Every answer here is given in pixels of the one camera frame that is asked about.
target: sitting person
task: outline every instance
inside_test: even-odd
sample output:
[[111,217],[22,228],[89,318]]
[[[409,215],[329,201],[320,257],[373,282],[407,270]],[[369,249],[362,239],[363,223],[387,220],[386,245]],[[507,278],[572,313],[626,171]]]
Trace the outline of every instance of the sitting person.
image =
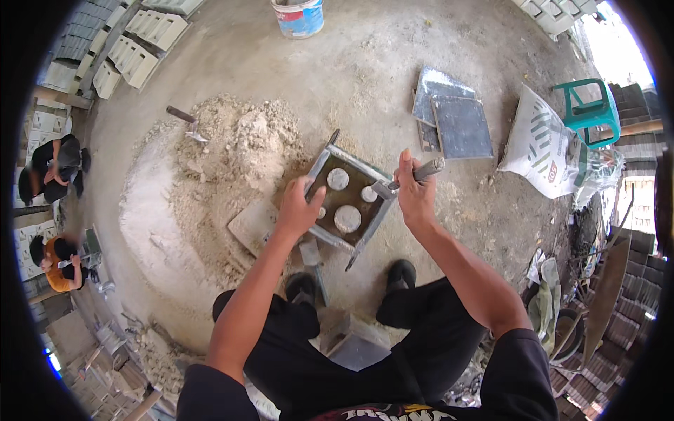
[[[57,292],[81,290],[84,280],[89,276],[89,269],[82,267],[78,256],[78,239],[70,234],[56,236],[46,244],[41,235],[30,241],[30,257],[36,266],[47,274],[47,281]],[[59,269],[62,260],[72,261],[71,265]]]
[[19,196],[29,206],[33,197],[44,193],[47,203],[65,197],[70,182],[82,196],[82,170],[89,172],[91,157],[87,148],[80,149],[80,141],[73,135],[48,141],[35,149],[33,158],[19,176]]

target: person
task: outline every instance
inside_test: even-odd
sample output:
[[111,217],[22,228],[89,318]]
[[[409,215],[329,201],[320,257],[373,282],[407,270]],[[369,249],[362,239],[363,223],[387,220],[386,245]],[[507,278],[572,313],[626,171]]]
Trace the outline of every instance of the person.
[[42,193],[47,203],[54,203],[68,194],[68,184],[72,182],[80,198],[84,191],[82,170],[89,172],[90,165],[89,151],[80,149],[80,141],[75,136],[69,134],[48,141],[35,149],[31,161],[21,171],[19,196],[26,206]]
[[[47,275],[47,281],[54,291],[81,290],[89,269],[82,266],[78,255],[78,239],[70,234],[58,235],[43,243],[44,238],[36,235],[30,241],[30,258]],[[72,264],[59,269],[59,262],[70,259]]]
[[[178,420],[258,420],[244,376],[280,410],[281,420],[555,420],[549,361],[517,292],[435,220],[435,179],[414,180],[419,161],[405,150],[395,179],[404,222],[446,275],[415,286],[411,263],[388,272],[377,311],[384,325],[409,334],[382,361],[351,371],[307,339],[319,333],[315,288],[306,273],[288,279],[287,301],[274,295],[295,242],[315,222],[326,190],[307,203],[300,177],[284,193],[276,227],[235,291],[213,306],[205,364],[185,374]],[[463,373],[486,330],[496,339],[481,386],[482,406],[446,406],[444,393]]]

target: hand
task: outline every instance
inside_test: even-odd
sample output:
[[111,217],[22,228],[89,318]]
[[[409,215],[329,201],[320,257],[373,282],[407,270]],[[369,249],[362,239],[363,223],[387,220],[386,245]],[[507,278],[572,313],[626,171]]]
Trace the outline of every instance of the hand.
[[394,181],[400,184],[398,203],[402,217],[411,230],[419,224],[435,221],[435,176],[430,176],[421,183],[415,181],[412,172],[419,166],[419,160],[412,158],[410,150],[405,149],[400,153],[400,167],[394,172]]
[[52,181],[53,179],[54,179],[54,173],[51,170],[47,171],[47,173],[44,175],[44,183],[47,184],[50,181]]
[[327,188],[321,186],[314,193],[311,203],[307,203],[304,198],[304,188],[312,181],[307,176],[301,176],[288,184],[285,193],[283,193],[275,232],[297,240],[316,223],[318,212],[326,198]]
[[70,261],[72,262],[74,267],[79,267],[80,263],[82,262],[80,256],[78,255],[70,255]]

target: orange shirt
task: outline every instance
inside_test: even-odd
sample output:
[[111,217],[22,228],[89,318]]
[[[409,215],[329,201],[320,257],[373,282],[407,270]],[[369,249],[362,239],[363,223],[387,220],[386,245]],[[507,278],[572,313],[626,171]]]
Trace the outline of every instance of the orange shirt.
[[51,270],[47,272],[47,281],[54,291],[66,292],[70,291],[70,285],[68,284],[68,280],[63,277],[63,272],[59,269],[59,262],[61,260],[56,256],[56,252],[54,252],[54,242],[56,242],[57,238],[60,238],[60,236],[50,239],[44,245],[46,253],[50,254],[52,261]]

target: hair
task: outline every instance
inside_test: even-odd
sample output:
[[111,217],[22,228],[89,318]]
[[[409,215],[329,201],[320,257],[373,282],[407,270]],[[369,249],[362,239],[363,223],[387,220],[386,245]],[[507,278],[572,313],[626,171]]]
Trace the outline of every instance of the hair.
[[30,258],[33,259],[35,266],[40,266],[42,259],[44,259],[44,244],[42,243],[44,237],[36,235],[30,241]]
[[19,197],[21,197],[26,206],[30,206],[33,203],[33,186],[30,182],[30,170],[28,168],[21,170],[18,187]]

